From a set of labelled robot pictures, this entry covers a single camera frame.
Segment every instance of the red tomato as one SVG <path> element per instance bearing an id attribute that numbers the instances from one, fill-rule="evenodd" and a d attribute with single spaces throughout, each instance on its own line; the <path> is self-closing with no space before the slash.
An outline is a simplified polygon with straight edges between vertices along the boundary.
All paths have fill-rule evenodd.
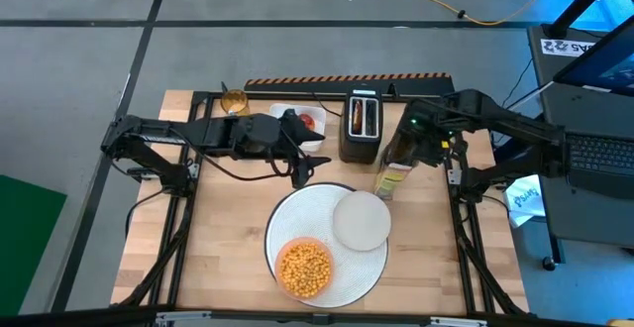
<path id="1" fill-rule="evenodd" d="M 306 128 L 308 128 L 308 130 L 310 131 L 315 130 L 315 121 L 313 120 L 313 118 L 310 117 L 310 115 L 299 114 L 299 119 L 301 119 L 301 121 L 304 122 L 304 125 L 306 126 Z"/>

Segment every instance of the orange bowl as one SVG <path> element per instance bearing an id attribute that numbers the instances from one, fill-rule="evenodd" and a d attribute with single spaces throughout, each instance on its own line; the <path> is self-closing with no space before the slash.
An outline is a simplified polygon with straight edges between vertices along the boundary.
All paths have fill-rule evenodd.
<path id="1" fill-rule="evenodd" d="M 319 291 L 317 291 L 317 293 L 315 293 L 314 295 L 310 297 L 302 297 L 302 296 L 298 296 L 297 294 L 287 289 L 286 285 L 282 282 L 280 277 L 281 262 L 283 261 L 286 254 L 295 246 L 299 244 L 311 244 L 311 243 L 316 244 L 319 249 L 321 249 L 323 252 L 326 253 L 326 258 L 328 259 L 328 265 L 330 266 L 330 274 L 328 275 L 328 281 L 326 282 L 326 284 L 322 288 L 320 288 Z M 281 288 L 281 290 L 284 291 L 284 293 L 288 295 L 289 297 L 292 297 L 296 300 L 310 300 L 322 294 L 328 288 L 328 286 L 330 286 L 330 283 L 333 281 L 334 267 L 335 265 L 334 265 L 333 255 L 330 253 L 330 250 L 328 249 L 328 247 L 326 247 L 324 243 L 320 242 L 319 240 L 315 238 L 309 238 L 309 237 L 295 238 L 291 240 L 290 242 L 284 244 L 284 246 L 281 247 L 281 249 L 279 250 L 279 253 L 277 254 L 277 258 L 275 258 L 275 280 L 277 281 L 277 285 L 279 286 L 279 288 Z"/>

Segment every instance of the yellow cable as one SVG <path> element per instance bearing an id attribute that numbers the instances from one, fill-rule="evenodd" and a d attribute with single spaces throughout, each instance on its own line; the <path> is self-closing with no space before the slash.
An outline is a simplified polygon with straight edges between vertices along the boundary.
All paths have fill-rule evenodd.
<path id="1" fill-rule="evenodd" d="M 459 14 L 459 15 L 461 14 L 460 10 L 458 10 L 458 9 L 452 7 L 451 5 L 446 4 L 446 3 L 444 3 L 444 2 L 442 2 L 440 0 L 429 0 L 429 1 L 434 2 L 434 3 L 436 3 L 436 4 L 440 5 L 440 6 L 448 9 L 448 10 L 454 12 L 455 14 Z M 510 20 L 510 19 L 514 18 L 515 16 L 521 14 L 522 12 L 526 11 L 526 9 L 528 9 L 534 2 L 535 2 L 535 0 L 530 0 L 529 2 L 524 4 L 521 8 L 519 8 L 517 11 L 515 11 L 514 13 L 510 14 L 509 16 L 507 16 L 507 17 L 505 17 L 505 18 L 503 18 L 502 20 L 499 20 L 499 21 L 490 21 L 490 22 L 481 21 L 481 20 L 474 19 L 474 18 L 470 17 L 467 14 L 464 14 L 464 12 L 463 12 L 463 14 L 464 14 L 464 17 L 467 20 L 469 20 L 469 21 L 471 21 L 473 23 L 476 23 L 478 25 L 482 25 L 482 26 L 497 26 L 499 24 L 503 24 L 503 23 L 507 22 L 508 20 Z"/>

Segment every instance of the orange black striped tape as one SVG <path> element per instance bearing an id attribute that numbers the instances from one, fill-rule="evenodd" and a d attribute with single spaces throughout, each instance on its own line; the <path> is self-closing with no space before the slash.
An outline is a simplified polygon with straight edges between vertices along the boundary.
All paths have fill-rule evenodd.
<path id="1" fill-rule="evenodd" d="M 406 73 L 406 74 L 369 74 L 369 75 L 324 75 L 313 77 L 286 77 L 249 79 L 247 85 L 253 84 L 283 84 L 283 83 L 314 83 L 349 80 L 382 80 L 382 79 L 414 79 L 414 78 L 450 78 L 447 73 Z"/>

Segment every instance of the green mat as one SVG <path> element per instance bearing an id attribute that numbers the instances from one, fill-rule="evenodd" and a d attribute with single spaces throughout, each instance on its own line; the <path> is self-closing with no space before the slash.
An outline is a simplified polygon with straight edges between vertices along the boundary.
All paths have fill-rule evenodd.
<path id="1" fill-rule="evenodd" d="M 0 197 L 0 315 L 17 315 L 66 196 L 0 175 Z"/>

